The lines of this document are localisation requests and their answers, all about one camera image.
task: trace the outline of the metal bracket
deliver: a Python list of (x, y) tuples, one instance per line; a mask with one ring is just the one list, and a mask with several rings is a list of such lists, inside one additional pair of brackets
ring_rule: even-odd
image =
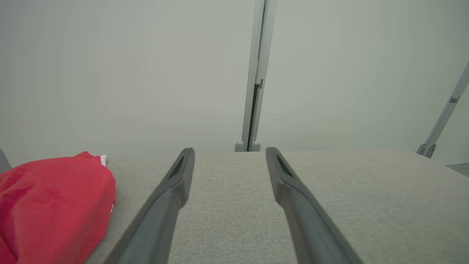
[(435, 149), (437, 148), (437, 144), (433, 144), (431, 145), (428, 150), (427, 150), (427, 154), (425, 154), (425, 157), (427, 158), (431, 158), (431, 156), (433, 155), (433, 152), (435, 151)]
[(453, 103), (453, 104), (458, 103), (458, 101), (459, 101), (459, 97), (458, 97), (458, 98), (453, 98), (453, 97), (452, 97), (452, 98), (449, 100), (449, 102), (450, 102), (450, 103)]
[(256, 76), (256, 77), (255, 77), (254, 79), (257, 78), (257, 70), (258, 70), (258, 69), (259, 69), (259, 60), (256, 60), (256, 74), (254, 75), (254, 76)]
[(420, 147), (417, 150), (417, 154), (423, 155), (426, 148), (427, 148), (427, 144), (420, 145)]

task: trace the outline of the red cloth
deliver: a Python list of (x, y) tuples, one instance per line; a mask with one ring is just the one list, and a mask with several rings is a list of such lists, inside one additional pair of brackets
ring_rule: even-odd
[(0, 262), (83, 263), (106, 233), (115, 179), (83, 152), (0, 174)]

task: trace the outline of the gray upholstered table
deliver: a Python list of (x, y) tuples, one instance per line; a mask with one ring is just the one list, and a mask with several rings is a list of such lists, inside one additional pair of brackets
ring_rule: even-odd
[[(365, 263), (469, 261), (468, 177), (408, 152), (282, 153)], [(87, 263), (105, 260), (175, 158), (109, 158), (116, 204)], [(169, 263), (295, 262), (265, 153), (196, 153)]]

